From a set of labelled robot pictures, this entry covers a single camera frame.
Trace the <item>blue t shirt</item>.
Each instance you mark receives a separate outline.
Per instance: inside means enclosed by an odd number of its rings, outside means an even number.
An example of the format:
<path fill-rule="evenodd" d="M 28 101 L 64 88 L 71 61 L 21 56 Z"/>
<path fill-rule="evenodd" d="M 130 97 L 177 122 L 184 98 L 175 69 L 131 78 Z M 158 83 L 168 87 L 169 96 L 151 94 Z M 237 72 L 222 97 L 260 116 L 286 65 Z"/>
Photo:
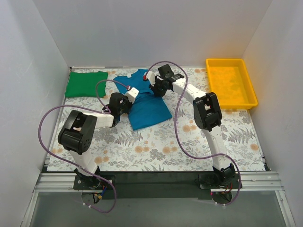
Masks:
<path fill-rule="evenodd" d="M 131 107 L 128 118 L 132 129 L 140 130 L 172 118 L 168 107 L 161 97 L 156 97 L 149 88 L 149 82 L 143 81 L 145 69 L 138 69 L 135 73 L 128 76 L 117 76 L 115 81 L 120 82 L 117 88 L 120 93 L 125 93 L 124 86 L 131 86 L 139 90 L 135 103 Z"/>

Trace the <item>yellow plastic bin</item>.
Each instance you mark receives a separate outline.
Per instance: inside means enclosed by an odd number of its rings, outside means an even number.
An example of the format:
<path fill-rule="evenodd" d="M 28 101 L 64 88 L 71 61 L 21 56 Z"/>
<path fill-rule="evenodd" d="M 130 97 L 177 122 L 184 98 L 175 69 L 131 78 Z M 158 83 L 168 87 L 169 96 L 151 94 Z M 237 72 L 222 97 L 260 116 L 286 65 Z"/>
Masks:
<path fill-rule="evenodd" d="M 206 71 L 209 87 L 217 95 L 222 109 L 251 109 L 258 100 L 241 58 L 208 58 Z"/>

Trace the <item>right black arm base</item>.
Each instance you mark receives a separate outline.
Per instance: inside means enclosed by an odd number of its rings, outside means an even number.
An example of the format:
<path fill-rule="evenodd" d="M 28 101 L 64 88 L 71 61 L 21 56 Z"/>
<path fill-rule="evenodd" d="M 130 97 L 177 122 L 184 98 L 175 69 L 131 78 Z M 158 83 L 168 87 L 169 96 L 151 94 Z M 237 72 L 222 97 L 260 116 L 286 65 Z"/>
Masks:
<path fill-rule="evenodd" d="M 235 171 L 233 164 L 226 169 L 217 170 L 213 167 L 211 172 L 198 174 L 195 183 L 201 189 L 237 189 L 242 188 L 239 174 Z"/>

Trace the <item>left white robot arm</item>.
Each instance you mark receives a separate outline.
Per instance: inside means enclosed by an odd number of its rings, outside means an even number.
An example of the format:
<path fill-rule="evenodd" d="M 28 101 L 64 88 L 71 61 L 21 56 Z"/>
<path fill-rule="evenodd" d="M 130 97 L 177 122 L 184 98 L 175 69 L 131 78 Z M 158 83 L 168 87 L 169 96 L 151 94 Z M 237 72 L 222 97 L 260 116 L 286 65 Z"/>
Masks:
<path fill-rule="evenodd" d="M 85 176 L 84 183 L 90 189 L 98 188 L 101 183 L 100 176 L 96 174 L 98 166 L 89 151 L 95 129 L 115 127 L 120 121 L 120 116 L 130 112 L 137 96 L 136 89 L 131 89 L 125 94 L 113 93 L 109 104 L 100 113 L 73 110 L 59 132 L 59 144 L 69 151 L 78 165 L 75 172 Z"/>

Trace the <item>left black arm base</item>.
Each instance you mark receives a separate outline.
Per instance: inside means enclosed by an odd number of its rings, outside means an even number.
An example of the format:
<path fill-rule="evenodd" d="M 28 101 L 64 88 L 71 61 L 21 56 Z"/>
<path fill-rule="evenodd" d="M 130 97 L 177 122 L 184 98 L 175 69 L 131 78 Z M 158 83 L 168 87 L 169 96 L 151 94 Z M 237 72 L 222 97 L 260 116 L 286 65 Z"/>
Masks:
<path fill-rule="evenodd" d="M 109 185 L 109 183 L 105 182 L 104 180 L 100 180 L 99 178 L 91 175 L 86 176 L 80 173 L 77 168 L 74 170 L 74 172 L 76 174 L 74 179 L 74 186 L 73 186 L 75 190 L 93 190 L 93 189 L 103 190 L 105 188 L 107 188 L 107 190 L 108 189 L 112 190 L 112 187 Z M 97 168 L 95 174 L 108 180 L 109 182 L 112 183 L 112 185 L 115 185 L 116 182 L 115 175 L 108 175 L 108 174 L 103 175 L 99 167 Z"/>

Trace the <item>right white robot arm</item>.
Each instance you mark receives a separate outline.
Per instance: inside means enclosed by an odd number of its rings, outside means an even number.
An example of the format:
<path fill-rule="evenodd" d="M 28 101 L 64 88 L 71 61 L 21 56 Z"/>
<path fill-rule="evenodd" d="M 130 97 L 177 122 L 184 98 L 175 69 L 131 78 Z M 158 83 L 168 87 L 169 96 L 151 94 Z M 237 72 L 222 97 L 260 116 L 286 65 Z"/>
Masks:
<path fill-rule="evenodd" d="M 194 120 L 206 137 L 213 160 L 214 182 L 220 188 L 227 187 L 235 176 L 233 162 L 227 157 L 226 148 L 221 135 L 222 112 L 214 92 L 206 93 L 188 82 L 188 75 L 176 74 L 166 64 L 158 68 L 159 75 L 148 70 L 143 76 L 150 83 L 149 88 L 155 96 L 163 97 L 167 90 L 180 95 L 177 105 L 185 98 L 193 105 Z"/>

